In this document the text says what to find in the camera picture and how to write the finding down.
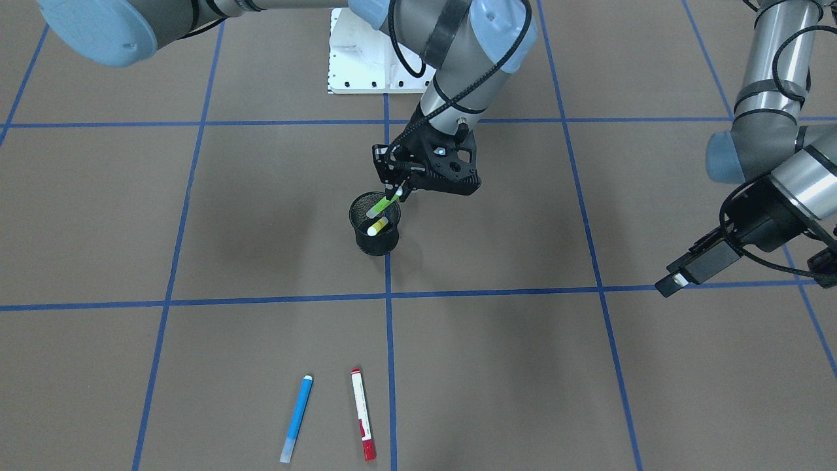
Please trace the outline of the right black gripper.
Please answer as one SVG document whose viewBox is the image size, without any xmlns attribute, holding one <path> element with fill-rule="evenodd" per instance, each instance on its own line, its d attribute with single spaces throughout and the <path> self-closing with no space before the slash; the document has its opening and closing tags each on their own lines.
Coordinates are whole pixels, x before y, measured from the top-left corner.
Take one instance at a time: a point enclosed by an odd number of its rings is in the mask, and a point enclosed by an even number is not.
<svg viewBox="0 0 837 471">
<path fill-rule="evenodd" d="M 415 190 L 411 179 L 425 171 L 420 158 L 416 156 L 419 148 L 417 141 L 421 130 L 431 126 L 447 135 L 456 136 L 457 134 L 457 119 L 442 122 L 442 129 L 439 130 L 431 120 L 422 123 L 424 117 L 424 115 L 412 115 L 406 128 L 395 140 L 388 145 L 373 145 L 373 165 L 379 174 L 380 182 L 386 187 L 384 195 L 388 201 L 400 199 L 400 202 L 406 202 Z"/>
</svg>

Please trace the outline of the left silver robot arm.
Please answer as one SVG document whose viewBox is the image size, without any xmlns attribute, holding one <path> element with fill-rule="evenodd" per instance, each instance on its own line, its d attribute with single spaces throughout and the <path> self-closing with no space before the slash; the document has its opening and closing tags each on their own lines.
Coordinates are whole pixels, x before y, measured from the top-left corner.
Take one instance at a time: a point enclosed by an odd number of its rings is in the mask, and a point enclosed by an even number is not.
<svg viewBox="0 0 837 471">
<path fill-rule="evenodd" d="M 735 190 L 719 224 L 667 267 L 657 291 L 670 297 L 741 258 L 835 285 L 835 127 L 803 126 L 816 31 L 834 1 L 760 1 L 755 36 L 729 131 L 712 135 L 706 171 Z"/>
</svg>

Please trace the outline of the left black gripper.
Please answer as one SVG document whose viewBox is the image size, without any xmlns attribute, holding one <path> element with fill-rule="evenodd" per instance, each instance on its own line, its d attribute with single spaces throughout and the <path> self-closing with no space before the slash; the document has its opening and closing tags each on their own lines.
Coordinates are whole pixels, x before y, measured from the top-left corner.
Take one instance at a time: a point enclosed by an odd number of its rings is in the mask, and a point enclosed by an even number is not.
<svg viewBox="0 0 837 471">
<path fill-rule="evenodd" d="M 753 180 L 735 189 L 721 203 L 719 226 L 705 234 L 666 266 L 655 283 L 665 298 L 689 285 L 702 285 L 742 258 L 735 246 L 755 245 L 771 253 L 812 226 L 802 211 L 771 180 Z"/>
</svg>

